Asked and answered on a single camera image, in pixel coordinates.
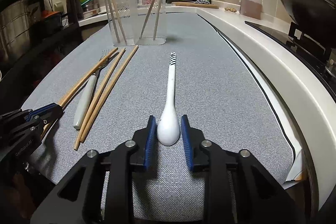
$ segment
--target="metal pot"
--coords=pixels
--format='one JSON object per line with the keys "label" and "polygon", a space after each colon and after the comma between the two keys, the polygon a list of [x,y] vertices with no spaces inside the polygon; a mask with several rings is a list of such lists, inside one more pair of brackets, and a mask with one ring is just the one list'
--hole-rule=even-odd
{"label": "metal pot", "polygon": [[83,12],[88,12],[94,9],[99,8],[98,0],[90,0],[86,4],[82,5]]}
{"label": "metal pot", "polygon": [[0,64],[9,67],[30,48],[30,32],[26,30],[9,43],[3,41],[1,36]]}
{"label": "metal pot", "polygon": [[29,13],[28,0],[19,0],[0,13],[0,25],[5,26],[14,18]]}
{"label": "metal pot", "polygon": [[30,24],[30,13],[25,13],[12,19],[9,23],[7,23],[7,25],[2,27],[1,31],[3,32],[4,40],[6,42],[12,41],[20,34],[28,30],[30,28]]}
{"label": "metal pot", "polygon": [[30,48],[31,25],[28,0],[19,0],[0,13],[0,64],[8,67]]}

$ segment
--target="plastic jug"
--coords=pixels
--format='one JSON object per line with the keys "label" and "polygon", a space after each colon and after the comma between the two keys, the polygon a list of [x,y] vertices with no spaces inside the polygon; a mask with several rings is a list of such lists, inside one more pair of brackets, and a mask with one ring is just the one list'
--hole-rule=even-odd
{"label": "plastic jug", "polygon": [[240,14],[260,19],[263,0],[239,0]]}

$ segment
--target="gray tablecloth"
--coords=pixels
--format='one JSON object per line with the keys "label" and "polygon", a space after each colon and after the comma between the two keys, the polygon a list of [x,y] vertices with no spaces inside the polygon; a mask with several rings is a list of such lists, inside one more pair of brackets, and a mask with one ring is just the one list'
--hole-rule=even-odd
{"label": "gray tablecloth", "polygon": [[[174,51],[178,117],[187,114],[192,127],[201,129],[206,138],[224,149],[251,150],[277,181],[283,183],[293,162],[293,152],[265,95],[245,65],[198,15],[168,14],[167,24],[167,42],[160,46],[140,46],[79,150],[73,150],[78,133],[73,128],[73,116],[81,93],[67,106],[63,117],[32,155],[32,162],[43,175],[57,183],[87,150],[112,150],[130,139],[135,130],[144,128],[149,115],[158,120],[165,104],[169,55]],[[102,50],[112,47],[107,25],[51,71],[23,109],[58,102],[98,61]],[[131,49],[127,47],[118,67]],[[101,72],[98,85],[107,70]],[[133,176],[135,216],[161,221],[201,219],[204,177],[189,173],[182,138],[171,147],[158,144],[156,151],[152,170]]]}

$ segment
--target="white ceramic spoon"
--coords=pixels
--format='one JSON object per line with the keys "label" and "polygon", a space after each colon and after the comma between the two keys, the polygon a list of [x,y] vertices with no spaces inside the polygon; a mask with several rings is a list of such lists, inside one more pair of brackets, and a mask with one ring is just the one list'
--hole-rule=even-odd
{"label": "white ceramic spoon", "polygon": [[157,139],[166,146],[176,143],[180,136],[180,125],[174,106],[175,69],[176,53],[172,52],[169,59],[166,105],[157,125]]}

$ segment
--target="white fork handle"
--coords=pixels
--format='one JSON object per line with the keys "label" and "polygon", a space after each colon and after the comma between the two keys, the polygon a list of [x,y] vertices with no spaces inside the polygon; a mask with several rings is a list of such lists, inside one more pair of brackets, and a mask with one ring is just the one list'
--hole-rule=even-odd
{"label": "white fork handle", "polygon": [[95,88],[96,81],[97,81],[97,76],[91,75],[83,90],[83,94],[81,98],[79,99],[77,109],[75,112],[75,116],[73,118],[73,127],[77,130],[81,129],[86,112],[89,109],[92,94],[93,94],[93,89]]}

